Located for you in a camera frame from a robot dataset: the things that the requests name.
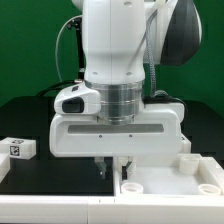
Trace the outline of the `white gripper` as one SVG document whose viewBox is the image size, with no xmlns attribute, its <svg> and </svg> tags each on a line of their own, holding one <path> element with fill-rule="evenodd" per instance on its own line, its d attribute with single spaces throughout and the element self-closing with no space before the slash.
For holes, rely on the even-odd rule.
<svg viewBox="0 0 224 224">
<path fill-rule="evenodd" d="M 104 125 L 95 116 L 55 115 L 49 145 L 55 157 L 95 157 L 102 178 L 107 165 L 103 157 L 121 157 L 122 180 L 129 180 L 136 169 L 136 158 L 182 151 L 181 103 L 146 104 L 126 125 Z"/>
</svg>

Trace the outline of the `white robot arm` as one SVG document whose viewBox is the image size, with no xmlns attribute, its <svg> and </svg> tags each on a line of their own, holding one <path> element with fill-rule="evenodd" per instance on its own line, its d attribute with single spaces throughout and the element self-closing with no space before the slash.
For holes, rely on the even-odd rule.
<svg viewBox="0 0 224 224">
<path fill-rule="evenodd" d="M 183 150 L 181 103 L 151 88 L 155 67 L 181 65 L 198 50 L 201 23 L 193 0 L 71 0 L 81 11 L 84 79 L 59 92 L 50 126 L 56 157 L 105 158 Z"/>
</svg>

